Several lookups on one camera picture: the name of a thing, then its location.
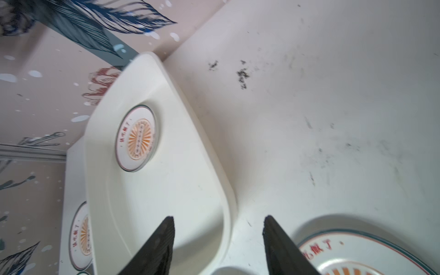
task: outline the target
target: circular label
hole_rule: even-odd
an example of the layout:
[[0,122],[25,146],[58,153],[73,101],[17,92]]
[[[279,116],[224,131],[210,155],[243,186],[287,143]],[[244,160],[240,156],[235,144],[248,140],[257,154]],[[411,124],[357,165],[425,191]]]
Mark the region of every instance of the circular label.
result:
[[69,235],[69,256],[73,267],[79,271],[86,269],[93,259],[86,202],[80,205],[72,221]]
[[156,140],[156,121],[145,105],[132,108],[119,126],[116,137],[116,160],[128,172],[142,168],[153,152]]

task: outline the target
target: table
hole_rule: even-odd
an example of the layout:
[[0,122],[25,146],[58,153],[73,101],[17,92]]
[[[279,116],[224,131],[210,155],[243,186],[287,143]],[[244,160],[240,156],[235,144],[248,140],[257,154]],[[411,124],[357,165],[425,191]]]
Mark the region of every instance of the table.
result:
[[375,224],[440,270],[440,3],[232,0],[164,63],[238,202],[223,266],[267,274],[271,214]]

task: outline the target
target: white plastic tray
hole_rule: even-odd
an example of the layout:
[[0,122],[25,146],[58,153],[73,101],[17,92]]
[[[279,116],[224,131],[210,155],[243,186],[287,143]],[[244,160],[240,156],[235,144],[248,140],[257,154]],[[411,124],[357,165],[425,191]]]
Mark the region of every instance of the white plastic tray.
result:
[[[140,54],[97,106],[85,132],[87,200],[97,275],[117,274],[166,216],[176,237],[170,274],[210,274],[224,257],[235,197],[191,107],[159,58]],[[158,124],[157,147],[137,172],[115,158],[119,124],[135,105]]]

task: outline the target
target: red floral painting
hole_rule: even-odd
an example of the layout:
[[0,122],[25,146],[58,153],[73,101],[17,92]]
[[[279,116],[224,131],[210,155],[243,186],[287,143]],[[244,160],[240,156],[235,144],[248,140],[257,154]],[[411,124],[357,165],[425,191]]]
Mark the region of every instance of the red floral painting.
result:
[[89,74],[90,84],[88,89],[91,92],[84,93],[82,96],[88,99],[90,105],[98,105],[104,94],[116,81],[121,71],[115,67],[101,68],[98,71]]

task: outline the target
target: painted wall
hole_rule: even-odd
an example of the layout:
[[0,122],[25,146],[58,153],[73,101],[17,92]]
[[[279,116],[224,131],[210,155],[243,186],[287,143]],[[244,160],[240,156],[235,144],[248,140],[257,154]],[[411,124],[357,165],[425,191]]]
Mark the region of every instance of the painted wall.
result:
[[224,5],[22,1],[0,0],[0,115],[8,118],[0,121],[0,143],[28,137],[27,145],[58,150],[82,136],[94,106],[138,52],[165,59]]
[[64,163],[13,161],[0,173],[0,271],[58,273]]

